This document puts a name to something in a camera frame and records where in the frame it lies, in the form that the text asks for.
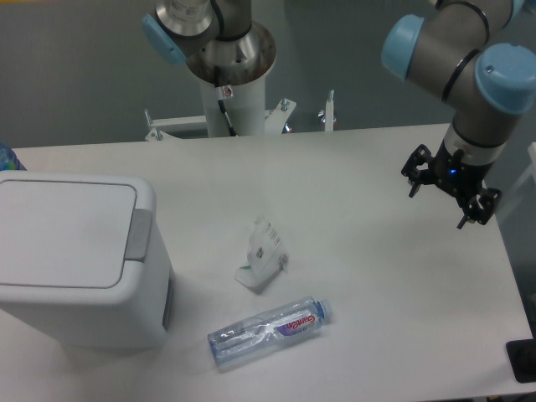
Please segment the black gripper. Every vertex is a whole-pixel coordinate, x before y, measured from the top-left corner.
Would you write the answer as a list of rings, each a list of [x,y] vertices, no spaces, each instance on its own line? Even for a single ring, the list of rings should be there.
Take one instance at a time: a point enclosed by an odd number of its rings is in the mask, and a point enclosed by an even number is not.
[[[493,162],[470,164],[467,155],[461,148],[449,151],[442,142],[433,157],[429,148],[420,144],[401,169],[410,185],[410,198],[418,193],[422,185],[432,184],[455,198],[463,213],[456,226],[458,229],[467,223],[485,225],[495,214],[502,198],[501,190],[483,186]]]

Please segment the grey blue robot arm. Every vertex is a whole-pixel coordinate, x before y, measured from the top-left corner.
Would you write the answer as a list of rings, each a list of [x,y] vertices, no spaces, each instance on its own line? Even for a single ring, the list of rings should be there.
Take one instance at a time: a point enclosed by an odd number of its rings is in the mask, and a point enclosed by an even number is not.
[[[437,152],[417,147],[402,168],[413,192],[434,185],[451,195],[461,222],[486,224],[502,194],[484,179],[535,100],[535,56],[490,44],[522,7],[519,1],[438,1],[437,15],[402,17],[389,31],[383,66],[452,107]],[[160,1],[142,30],[170,64],[185,64],[204,95],[212,137],[279,134],[265,112],[265,77],[276,60],[270,32],[248,1]]]

